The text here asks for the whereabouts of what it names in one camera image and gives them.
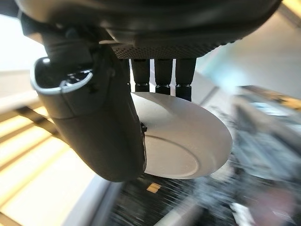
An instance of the wall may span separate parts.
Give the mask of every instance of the wall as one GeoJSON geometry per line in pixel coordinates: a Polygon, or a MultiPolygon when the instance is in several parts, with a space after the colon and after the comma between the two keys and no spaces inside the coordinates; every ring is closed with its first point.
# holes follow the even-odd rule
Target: wall
{"type": "Polygon", "coordinates": [[[196,71],[231,93],[252,84],[301,98],[301,29],[276,13],[251,35],[198,59],[196,71]]]}

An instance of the blurred background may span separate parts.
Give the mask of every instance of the blurred background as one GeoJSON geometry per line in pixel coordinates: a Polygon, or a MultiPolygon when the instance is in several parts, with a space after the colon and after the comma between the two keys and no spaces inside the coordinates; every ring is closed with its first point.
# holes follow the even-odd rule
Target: blurred background
{"type": "Polygon", "coordinates": [[[221,169],[112,183],[61,140],[32,90],[44,47],[0,16],[0,226],[301,225],[300,27],[301,1],[285,0],[260,29],[197,60],[192,102],[234,140],[221,169]]]}

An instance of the perforated grille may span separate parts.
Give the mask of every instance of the perforated grille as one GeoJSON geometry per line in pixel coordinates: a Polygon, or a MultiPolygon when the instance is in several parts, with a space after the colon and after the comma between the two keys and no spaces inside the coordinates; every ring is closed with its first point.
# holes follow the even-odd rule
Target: perforated grille
{"type": "Polygon", "coordinates": [[[113,50],[120,59],[176,59],[197,58],[222,45],[215,44],[193,44],[162,47],[134,48],[132,46],[113,46],[113,50]]]}

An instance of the white wall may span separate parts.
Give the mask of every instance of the white wall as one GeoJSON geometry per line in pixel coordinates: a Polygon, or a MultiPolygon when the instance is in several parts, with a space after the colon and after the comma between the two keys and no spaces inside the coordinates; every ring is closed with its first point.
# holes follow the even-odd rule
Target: white wall
{"type": "Polygon", "coordinates": [[[0,15],[0,98],[32,90],[29,71],[46,56],[44,47],[23,36],[20,22],[0,15]]]}
{"type": "Polygon", "coordinates": [[[231,93],[252,84],[301,98],[301,29],[276,13],[251,35],[198,59],[196,70],[231,93]]]}

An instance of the white disc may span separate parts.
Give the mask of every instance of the white disc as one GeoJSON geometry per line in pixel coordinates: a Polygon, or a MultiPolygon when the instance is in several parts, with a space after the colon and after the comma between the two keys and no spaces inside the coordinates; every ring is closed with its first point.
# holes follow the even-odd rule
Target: white disc
{"type": "Polygon", "coordinates": [[[228,159],[232,137],[206,109],[183,99],[148,92],[132,93],[145,133],[145,173],[190,179],[218,170],[228,159]]]}

